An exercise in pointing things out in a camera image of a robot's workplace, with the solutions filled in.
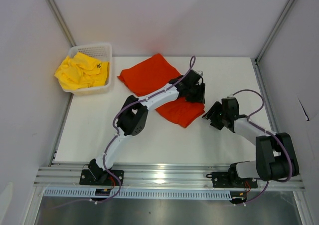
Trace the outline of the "orange shorts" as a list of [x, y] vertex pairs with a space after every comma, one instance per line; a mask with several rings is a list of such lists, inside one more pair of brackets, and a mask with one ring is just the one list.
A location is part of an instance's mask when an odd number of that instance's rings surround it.
[[[164, 87], [181, 74], [161, 54], [121, 71], [118, 79], [136, 96], [142, 97]], [[203, 103], [187, 102], [185, 98], [164, 104], [156, 111], [166, 120], [183, 128], [204, 113]]]

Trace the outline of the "yellow shorts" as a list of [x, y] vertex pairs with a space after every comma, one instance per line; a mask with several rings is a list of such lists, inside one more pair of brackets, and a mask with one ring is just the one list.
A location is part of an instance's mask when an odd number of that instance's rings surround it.
[[62, 89], [78, 90], [104, 86], [109, 76], [109, 62], [100, 61], [83, 53], [67, 56], [55, 71]]

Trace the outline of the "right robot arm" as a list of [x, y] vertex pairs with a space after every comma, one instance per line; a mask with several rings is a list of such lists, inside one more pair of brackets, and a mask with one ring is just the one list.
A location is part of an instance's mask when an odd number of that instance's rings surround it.
[[202, 118], [218, 130], [227, 128], [255, 146], [255, 160], [230, 165], [228, 183], [240, 186], [246, 178], [286, 182], [299, 175], [300, 169], [292, 139], [288, 133], [276, 133], [262, 128], [247, 115], [240, 114], [234, 97], [215, 102]]

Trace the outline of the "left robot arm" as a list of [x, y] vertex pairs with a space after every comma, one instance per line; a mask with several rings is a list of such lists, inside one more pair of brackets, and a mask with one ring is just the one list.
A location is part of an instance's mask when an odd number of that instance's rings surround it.
[[88, 165], [91, 180], [103, 185], [124, 142], [144, 129], [148, 113], [169, 102], [184, 98], [187, 102], [204, 103], [205, 84], [202, 74], [189, 69], [162, 88], [142, 97], [129, 96], [113, 120], [116, 132], [104, 151]]

